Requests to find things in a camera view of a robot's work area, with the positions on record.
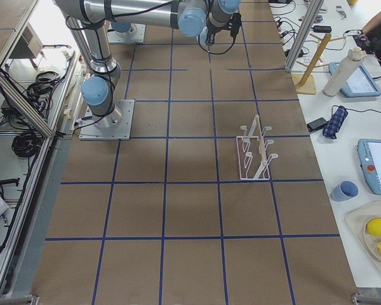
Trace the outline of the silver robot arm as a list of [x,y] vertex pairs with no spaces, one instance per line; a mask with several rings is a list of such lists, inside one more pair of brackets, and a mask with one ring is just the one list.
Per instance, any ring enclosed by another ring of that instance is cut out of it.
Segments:
[[111,22],[110,30],[121,34],[134,34],[137,28],[133,23]]
[[63,1],[56,5],[65,16],[90,69],[81,86],[87,118],[76,125],[82,140],[128,140],[134,100],[114,96],[121,68],[111,44],[142,43],[148,25],[178,29],[198,43],[211,46],[216,33],[235,38],[241,26],[239,1]]

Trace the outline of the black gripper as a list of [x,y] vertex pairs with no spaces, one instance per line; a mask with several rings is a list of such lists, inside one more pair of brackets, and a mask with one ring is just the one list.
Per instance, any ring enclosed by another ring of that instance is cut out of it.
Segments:
[[215,36],[222,29],[223,29],[223,27],[217,27],[214,25],[207,25],[206,45],[214,45],[215,44]]

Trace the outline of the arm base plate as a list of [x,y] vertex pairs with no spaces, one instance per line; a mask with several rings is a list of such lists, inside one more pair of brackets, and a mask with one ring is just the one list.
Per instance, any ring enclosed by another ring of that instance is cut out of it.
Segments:
[[137,31],[134,34],[121,34],[115,31],[107,30],[108,42],[110,44],[143,44],[145,37],[145,28],[143,24],[134,24]]
[[79,123],[80,140],[129,140],[132,119],[135,107],[134,100],[117,100],[114,102],[114,111],[108,116],[100,118],[94,116],[90,108],[86,107],[85,115],[90,119]]

